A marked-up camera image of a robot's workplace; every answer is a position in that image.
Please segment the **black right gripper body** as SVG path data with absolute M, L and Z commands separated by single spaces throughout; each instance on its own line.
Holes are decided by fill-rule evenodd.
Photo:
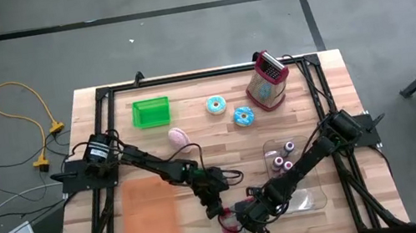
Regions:
M 236 215 L 238 223 L 243 224 L 251 233 L 271 233 L 266 226 L 287 212 L 288 199 L 276 202 L 264 194 L 261 187 L 247 188 L 246 196 L 246 200 L 235 203 L 235 206 L 250 204 L 248 214 Z

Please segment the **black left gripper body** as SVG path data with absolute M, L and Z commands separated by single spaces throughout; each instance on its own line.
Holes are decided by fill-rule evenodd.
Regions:
M 222 169 L 210 167 L 207 170 L 197 170 L 192 175 L 192 186 L 196 196 L 220 194 L 229 189 Z

